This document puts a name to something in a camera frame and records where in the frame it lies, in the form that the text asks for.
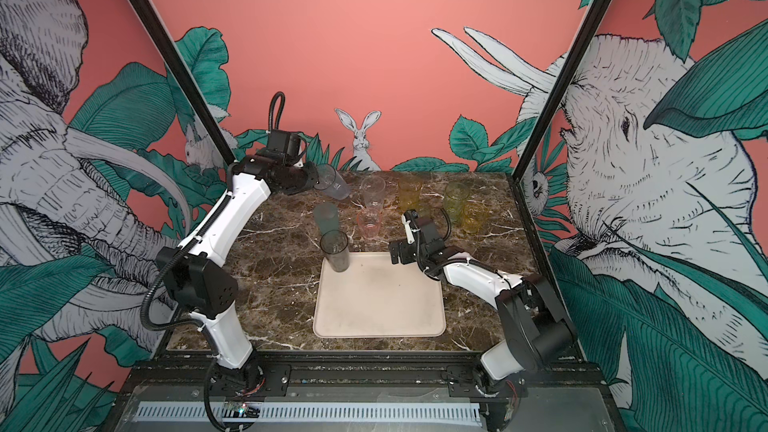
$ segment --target clear plastic cup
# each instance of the clear plastic cup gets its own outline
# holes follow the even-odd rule
[[[386,194],[386,182],[379,176],[368,176],[360,184],[362,200],[366,208],[384,208],[384,196]]]
[[[339,209],[331,202],[321,202],[312,210],[320,235],[339,230]]]
[[[461,182],[450,182],[442,197],[442,206],[451,218],[451,224],[459,226],[462,223],[462,212],[469,199],[469,187]]]
[[[331,230],[323,234],[320,248],[334,271],[344,272],[350,267],[350,238],[344,232]]]
[[[335,168],[332,168],[328,164],[321,164],[317,167],[318,182],[315,184],[315,188],[321,191],[323,194],[335,198],[336,200],[343,200],[350,196],[350,186],[344,182],[344,178],[341,177]]]
[[[374,238],[382,227],[382,212],[378,208],[364,208],[357,213],[357,227],[364,238]]]

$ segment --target brown marble surface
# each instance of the brown marble surface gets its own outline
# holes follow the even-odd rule
[[[340,227],[351,237],[352,252],[381,252],[387,243],[405,237],[397,210],[397,180],[413,172],[375,172],[386,180],[387,199],[378,238],[365,240],[356,230],[362,207],[360,182],[365,172],[343,172],[352,194],[339,207]],[[476,259],[515,274],[535,272],[534,259],[512,193],[503,174],[419,173],[424,179],[422,204],[439,207],[452,180],[468,183],[471,201],[484,203],[489,218],[478,234],[454,228],[448,240]],[[225,268],[237,278],[236,309],[243,330],[261,350],[487,350],[503,339],[495,310],[462,288],[443,284],[446,331],[434,338],[323,339],[312,332],[322,252],[312,208],[326,200],[320,192],[270,197],[233,245]],[[438,229],[445,221],[433,214]],[[207,349],[202,334],[178,328],[168,350]]]

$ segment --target black cable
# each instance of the black cable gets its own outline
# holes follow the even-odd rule
[[[443,237],[442,237],[442,241],[445,242],[446,240],[448,240],[448,237],[451,236],[451,230],[452,230],[451,217],[448,216],[448,212],[446,211],[446,209],[444,207],[440,207],[440,212],[442,212],[442,216],[446,220],[446,225],[448,226],[448,230],[446,230],[446,234],[443,235]]]
[[[277,118],[275,120],[275,129],[280,129],[280,118],[283,115],[283,107],[286,106],[286,95],[282,92],[277,92],[275,95],[272,96],[272,100],[270,101],[270,117],[269,117],[269,130],[272,130],[272,119],[274,117],[275,113],[275,104],[277,104],[277,100],[282,99],[280,101],[280,108],[277,110]]]

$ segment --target drinking glass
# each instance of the drinking glass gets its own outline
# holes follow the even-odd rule
[[[332,230],[339,230],[339,209],[331,202],[321,202],[312,210],[315,216],[315,224],[320,229],[320,234],[326,234]]]
[[[318,183],[315,184],[315,188],[331,198],[343,200],[352,191],[341,174],[328,164],[317,167],[317,177]]]
[[[397,199],[400,213],[418,208],[418,197],[422,192],[422,180],[417,176],[403,176],[397,183]]]
[[[344,232],[326,232],[320,239],[320,248],[334,271],[344,272],[350,267],[350,239]]]
[[[357,226],[364,238],[379,235],[382,227],[382,213],[378,208],[364,208],[357,213]]]
[[[451,218],[451,224],[460,226],[462,211],[469,198],[469,186],[463,182],[449,182],[442,197],[442,206]]]
[[[481,203],[470,202],[462,212],[462,228],[470,234],[477,234],[487,219],[488,209]]]
[[[362,190],[362,200],[366,208],[384,208],[384,195],[386,191],[386,182],[379,176],[368,176],[360,185]]]

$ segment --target elephant ear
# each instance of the elephant ear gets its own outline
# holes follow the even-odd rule
[[[0,53],[61,114],[78,84],[88,26],[77,0],[0,0]]]

